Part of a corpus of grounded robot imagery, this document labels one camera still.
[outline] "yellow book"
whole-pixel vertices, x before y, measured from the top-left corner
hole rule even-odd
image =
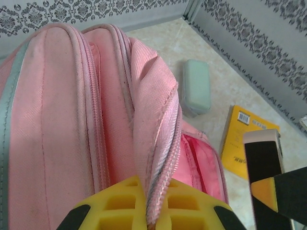
[[[234,105],[221,155],[223,166],[236,175],[248,179],[248,171],[243,145],[245,132],[277,129],[279,126],[262,119],[250,111]]]

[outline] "gray patterned wall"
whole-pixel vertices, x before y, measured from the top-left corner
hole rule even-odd
[[[307,1],[204,0],[195,15],[195,30],[307,136]]]
[[[182,16],[188,0],[1,0],[0,58],[47,23],[65,22],[79,30],[112,23],[125,31]]]

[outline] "pink backpack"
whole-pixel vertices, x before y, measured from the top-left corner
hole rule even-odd
[[[115,26],[45,26],[0,66],[0,95],[0,230],[55,229],[136,174],[148,224],[171,177],[228,202],[219,157],[182,120],[175,77]]]

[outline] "gray trim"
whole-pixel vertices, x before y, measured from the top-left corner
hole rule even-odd
[[[129,32],[129,31],[138,30],[138,29],[141,29],[141,28],[144,28],[144,27],[170,22],[170,21],[176,20],[176,19],[181,18],[181,17],[182,17],[182,14],[179,13],[177,15],[167,16],[165,18],[159,18],[157,20],[153,20],[153,21],[149,21],[149,22],[141,22],[140,24],[126,26],[126,27],[123,27],[122,30],[126,33],[126,32]]]
[[[184,19],[186,19],[188,22],[192,22],[201,7],[201,3],[202,0],[190,0],[183,14]]]
[[[12,104],[29,43],[24,44],[13,62],[11,73],[5,83],[0,98],[0,229],[8,229],[8,186],[9,186],[9,153],[11,135]]]

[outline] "tiled floor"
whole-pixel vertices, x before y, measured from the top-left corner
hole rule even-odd
[[[182,19],[128,33],[156,49],[180,82],[187,59],[205,61],[210,66],[212,107],[209,113],[187,119],[205,131],[220,152],[220,144],[230,105],[238,104],[278,124],[286,171],[307,166],[307,139],[294,130]],[[225,172],[230,206],[248,230],[255,229],[248,182]]]

